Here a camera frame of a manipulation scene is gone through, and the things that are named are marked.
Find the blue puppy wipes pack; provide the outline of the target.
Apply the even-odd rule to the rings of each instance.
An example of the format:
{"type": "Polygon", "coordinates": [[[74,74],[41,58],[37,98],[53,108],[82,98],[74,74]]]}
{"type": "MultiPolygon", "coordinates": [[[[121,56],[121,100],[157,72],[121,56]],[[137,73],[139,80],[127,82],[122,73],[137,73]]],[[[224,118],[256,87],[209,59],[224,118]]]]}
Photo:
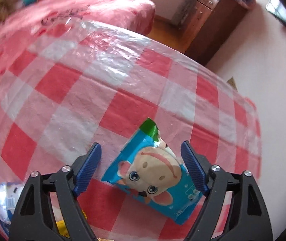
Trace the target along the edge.
{"type": "Polygon", "coordinates": [[[118,186],[179,225],[188,220],[203,196],[150,118],[124,145],[102,181],[118,186]]]}

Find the yellow snack bag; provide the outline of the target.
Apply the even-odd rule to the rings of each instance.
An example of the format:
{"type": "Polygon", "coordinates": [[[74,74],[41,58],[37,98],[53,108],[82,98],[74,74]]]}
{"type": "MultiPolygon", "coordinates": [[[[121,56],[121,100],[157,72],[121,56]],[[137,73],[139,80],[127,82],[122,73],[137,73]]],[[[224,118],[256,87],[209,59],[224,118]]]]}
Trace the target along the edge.
{"type": "Polygon", "coordinates": [[[56,218],[56,225],[57,225],[59,234],[60,234],[61,236],[70,238],[70,234],[68,233],[66,224],[65,224],[65,222],[64,222],[64,220],[63,220],[63,216],[62,216],[61,214],[58,214],[58,216],[57,216],[57,218],[56,218]]]}

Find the red white checkered tablecloth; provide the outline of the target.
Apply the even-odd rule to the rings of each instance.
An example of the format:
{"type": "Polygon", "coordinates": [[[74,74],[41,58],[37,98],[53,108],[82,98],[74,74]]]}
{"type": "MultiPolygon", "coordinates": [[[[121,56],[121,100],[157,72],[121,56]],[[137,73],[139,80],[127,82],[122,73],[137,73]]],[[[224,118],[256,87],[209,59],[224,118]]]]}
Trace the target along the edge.
{"type": "Polygon", "coordinates": [[[183,141],[228,172],[261,170],[256,106],[188,57],[143,35],[75,18],[0,27],[0,183],[53,173],[94,142],[102,160],[79,198],[100,238],[182,240],[177,225],[102,182],[147,118],[175,154],[183,141]]]}

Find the brown wooden cabinet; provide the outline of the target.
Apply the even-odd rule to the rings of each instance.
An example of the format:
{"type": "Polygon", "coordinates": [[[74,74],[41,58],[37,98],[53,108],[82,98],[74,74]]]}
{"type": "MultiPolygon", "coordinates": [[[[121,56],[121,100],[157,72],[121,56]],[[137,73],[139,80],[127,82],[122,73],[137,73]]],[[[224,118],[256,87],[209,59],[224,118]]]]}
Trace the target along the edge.
{"type": "Polygon", "coordinates": [[[205,66],[247,12],[235,0],[195,0],[181,21],[178,51],[205,66]]]}

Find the pink love you bedspread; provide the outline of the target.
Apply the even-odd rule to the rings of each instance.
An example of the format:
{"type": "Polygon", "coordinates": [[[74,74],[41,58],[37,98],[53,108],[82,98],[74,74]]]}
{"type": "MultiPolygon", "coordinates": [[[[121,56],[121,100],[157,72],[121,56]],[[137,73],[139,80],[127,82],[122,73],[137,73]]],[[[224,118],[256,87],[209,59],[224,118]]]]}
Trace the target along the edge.
{"type": "Polygon", "coordinates": [[[1,22],[0,41],[27,26],[51,25],[59,16],[99,21],[146,35],[151,31],[155,9],[150,0],[41,0],[1,22]]]}

